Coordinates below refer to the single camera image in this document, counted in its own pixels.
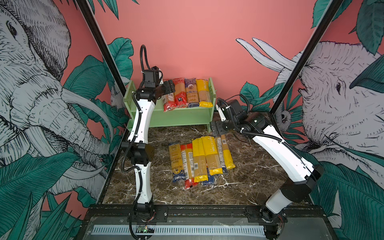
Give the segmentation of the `red spaghetti pack white label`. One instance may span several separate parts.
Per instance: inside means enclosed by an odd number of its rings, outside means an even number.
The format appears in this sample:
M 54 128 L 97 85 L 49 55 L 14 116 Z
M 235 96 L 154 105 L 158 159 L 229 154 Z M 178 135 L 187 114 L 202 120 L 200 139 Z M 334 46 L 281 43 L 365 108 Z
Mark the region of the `red spaghetti pack white label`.
M 163 102 L 164 112 L 174 110 L 177 107 L 174 93 L 163 95 L 162 102 Z

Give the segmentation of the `red yellow spaghetti pack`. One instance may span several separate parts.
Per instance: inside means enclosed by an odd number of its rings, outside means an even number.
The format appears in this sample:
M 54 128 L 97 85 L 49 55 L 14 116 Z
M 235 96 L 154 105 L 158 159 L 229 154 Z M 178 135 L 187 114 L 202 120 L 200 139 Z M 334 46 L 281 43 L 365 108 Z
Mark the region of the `red yellow spaghetti pack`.
M 185 78 L 173 79 L 173 83 L 175 85 L 174 97 L 175 97 L 175 103 L 177 107 L 187 108 L 188 101 L 187 101 Z

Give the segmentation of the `blue Ankara spaghetti pack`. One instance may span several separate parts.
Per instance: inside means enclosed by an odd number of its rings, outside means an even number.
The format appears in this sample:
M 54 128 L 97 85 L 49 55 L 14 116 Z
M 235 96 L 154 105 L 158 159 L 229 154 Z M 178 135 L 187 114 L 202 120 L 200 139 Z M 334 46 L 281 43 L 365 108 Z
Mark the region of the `blue Ankara spaghetti pack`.
M 199 106 L 199 95 L 196 79 L 185 79 L 188 108 Z

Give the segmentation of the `yellow spaghetti pack top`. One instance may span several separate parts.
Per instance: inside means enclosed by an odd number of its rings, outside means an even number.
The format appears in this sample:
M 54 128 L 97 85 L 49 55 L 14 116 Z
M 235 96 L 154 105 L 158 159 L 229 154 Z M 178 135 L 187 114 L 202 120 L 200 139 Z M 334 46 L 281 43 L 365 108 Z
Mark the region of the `yellow spaghetti pack top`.
M 199 96 L 199 105 L 203 108 L 212 108 L 213 103 L 209 89 L 209 81 L 204 79 L 197 79 L 197 90 Z

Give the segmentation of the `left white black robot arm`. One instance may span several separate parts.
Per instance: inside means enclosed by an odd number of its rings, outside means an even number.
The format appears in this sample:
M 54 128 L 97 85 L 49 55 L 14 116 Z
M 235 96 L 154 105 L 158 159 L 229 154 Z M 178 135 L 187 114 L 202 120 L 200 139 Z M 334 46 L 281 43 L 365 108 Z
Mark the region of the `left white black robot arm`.
M 121 163 L 122 173 L 135 173 L 136 195 L 132 208 L 134 212 L 155 215 L 153 194 L 151 191 L 150 168 L 154 158 L 155 148 L 148 142 L 151 117 L 157 100 L 162 96 L 175 92 L 172 80 L 161 82 L 155 87 L 150 84 L 132 92 L 132 101 L 136 107 L 133 128 L 128 140 L 122 143 L 125 155 Z

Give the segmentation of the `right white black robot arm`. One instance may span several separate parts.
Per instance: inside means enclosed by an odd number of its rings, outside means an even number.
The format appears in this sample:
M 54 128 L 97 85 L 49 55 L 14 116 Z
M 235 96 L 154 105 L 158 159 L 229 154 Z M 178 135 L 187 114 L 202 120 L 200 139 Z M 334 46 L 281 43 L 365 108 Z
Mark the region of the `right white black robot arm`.
M 219 121 L 211 123 L 213 130 L 221 134 L 229 131 L 252 139 L 263 147 L 288 175 L 285 183 L 262 205 L 260 214 L 271 223 L 282 216 L 282 211 L 291 203 L 300 203 L 317 186 L 324 173 L 321 165 L 313 165 L 300 156 L 283 139 L 273 124 L 263 114 L 244 109 L 237 100 L 229 102 L 219 98 L 216 109 Z

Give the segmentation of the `green wooden two-tier shelf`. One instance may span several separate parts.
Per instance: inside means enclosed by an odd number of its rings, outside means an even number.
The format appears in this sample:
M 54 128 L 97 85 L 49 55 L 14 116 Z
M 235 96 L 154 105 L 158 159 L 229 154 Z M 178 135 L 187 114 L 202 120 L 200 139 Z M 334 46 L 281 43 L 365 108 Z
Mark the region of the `green wooden two-tier shelf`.
M 131 131 L 136 115 L 136 105 L 132 100 L 132 92 L 136 90 L 134 82 L 127 85 L 127 92 L 124 96 L 124 104 L 130 115 L 127 130 Z M 153 110 L 150 128 L 203 125 L 207 131 L 211 131 L 210 123 L 213 120 L 215 107 L 212 108 L 180 108 L 164 112 L 163 102 L 158 100 Z

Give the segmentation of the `yellow spaghetti pack white label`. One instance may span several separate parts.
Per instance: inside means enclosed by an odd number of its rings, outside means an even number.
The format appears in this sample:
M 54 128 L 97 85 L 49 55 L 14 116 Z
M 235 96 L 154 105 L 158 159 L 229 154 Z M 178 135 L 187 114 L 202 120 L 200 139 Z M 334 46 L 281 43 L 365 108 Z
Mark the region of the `yellow spaghetti pack white label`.
M 233 157 L 225 135 L 217 137 L 216 143 L 219 151 L 219 158 L 222 163 L 222 168 L 226 168 L 226 170 L 234 169 L 236 165 L 234 164 Z

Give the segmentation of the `yellow Pastatime spaghetti pack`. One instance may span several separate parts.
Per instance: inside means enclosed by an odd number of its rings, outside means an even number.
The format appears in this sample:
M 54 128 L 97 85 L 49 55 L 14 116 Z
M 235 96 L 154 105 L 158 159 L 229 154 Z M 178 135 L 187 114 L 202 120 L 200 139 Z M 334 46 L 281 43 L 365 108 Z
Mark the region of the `yellow Pastatime spaghetti pack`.
M 223 168 L 220 162 L 218 148 L 215 138 L 212 136 L 201 137 L 208 170 L 211 176 L 223 174 Z

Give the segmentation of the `red spaghetti pack lower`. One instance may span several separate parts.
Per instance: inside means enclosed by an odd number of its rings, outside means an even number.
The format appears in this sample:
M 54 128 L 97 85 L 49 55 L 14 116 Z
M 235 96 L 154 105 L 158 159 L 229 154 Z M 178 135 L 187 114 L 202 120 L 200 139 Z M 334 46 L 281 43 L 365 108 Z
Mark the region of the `red spaghetti pack lower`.
M 181 145 L 181 155 L 185 171 L 185 189 L 190 189 L 196 186 L 194 175 L 194 160 L 193 160 L 193 144 Z

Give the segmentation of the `blue spaghetti pack underneath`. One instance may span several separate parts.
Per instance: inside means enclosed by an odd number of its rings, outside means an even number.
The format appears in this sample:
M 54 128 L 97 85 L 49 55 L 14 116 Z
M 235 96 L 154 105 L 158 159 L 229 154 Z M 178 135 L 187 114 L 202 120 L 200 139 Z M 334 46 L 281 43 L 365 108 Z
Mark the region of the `blue spaghetti pack underneath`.
M 208 180 L 201 182 L 203 186 L 213 186 L 216 183 L 214 176 L 208 176 Z

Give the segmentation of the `yellow spaghetti pack barcode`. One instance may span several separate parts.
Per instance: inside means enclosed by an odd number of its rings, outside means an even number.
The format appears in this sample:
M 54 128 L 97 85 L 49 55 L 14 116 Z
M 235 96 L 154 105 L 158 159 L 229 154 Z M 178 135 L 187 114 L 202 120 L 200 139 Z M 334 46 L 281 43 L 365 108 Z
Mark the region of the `yellow spaghetti pack barcode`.
M 194 160 L 194 182 L 199 183 L 207 181 L 207 163 L 201 138 L 193 140 L 193 160 Z

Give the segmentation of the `blue yellow spaghetti pack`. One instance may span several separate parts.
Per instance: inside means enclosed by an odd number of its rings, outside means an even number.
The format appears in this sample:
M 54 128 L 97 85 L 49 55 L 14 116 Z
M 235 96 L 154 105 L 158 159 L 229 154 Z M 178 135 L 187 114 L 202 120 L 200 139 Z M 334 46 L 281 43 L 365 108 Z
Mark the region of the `blue yellow spaghetti pack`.
M 184 170 L 180 144 L 170 143 L 169 153 L 171 161 L 171 170 L 173 175 L 173 183 L 176 183 L 178 181 L 185 181 L 186 174 Z

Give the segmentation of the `white perforated strip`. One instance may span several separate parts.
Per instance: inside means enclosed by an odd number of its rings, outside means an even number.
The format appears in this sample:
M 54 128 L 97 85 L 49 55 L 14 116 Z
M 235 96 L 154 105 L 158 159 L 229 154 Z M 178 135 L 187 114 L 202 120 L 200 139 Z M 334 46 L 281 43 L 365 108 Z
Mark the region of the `white perforated strip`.
M 128 225 L 95 225 L 92 235 L 130 235 L 137 236 L 175 236 L 175 235 L 207 235 L 207 236 L 248 236 L 264 237 L 262 226 L 188 226 L 188 225 L 140 225 L 130 228 Z

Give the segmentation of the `right black frame post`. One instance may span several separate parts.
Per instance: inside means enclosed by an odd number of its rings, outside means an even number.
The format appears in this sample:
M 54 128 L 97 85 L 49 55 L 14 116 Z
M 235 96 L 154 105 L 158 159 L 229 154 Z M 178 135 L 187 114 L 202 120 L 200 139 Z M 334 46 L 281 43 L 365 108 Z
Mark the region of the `right black frame post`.
M 327 5 L 325 12 L 323 13 L 319 21 L 319 24 L 317 25 L 308 44 L 303 50 L 303 53 L 299 58 L 298 63 L 295 65 L 281 93 L 279 94 L 276 102 L 274 103 L 273 107 L 269 111 L 270 115 L 274 115 L 276 113 L 278 107 L 285 99 L 289 90 L 292 88 L 293 84 L 295 83 L 296 79 L 299 76 L 299 73 L 304 68 L 306 62 L 308 61 L 309 57 L 312 55 L 317 44 L 322 39 L 324 33 L 326 32 L 327 28 L 329 27 L 330 23 L 332 22 L 334 16 L 336 15 L 337 11 L 339 10 L 343 2 L 344 2 L 343 0 L 333 0 L 333 1 L 330 1 L 330 3 Z

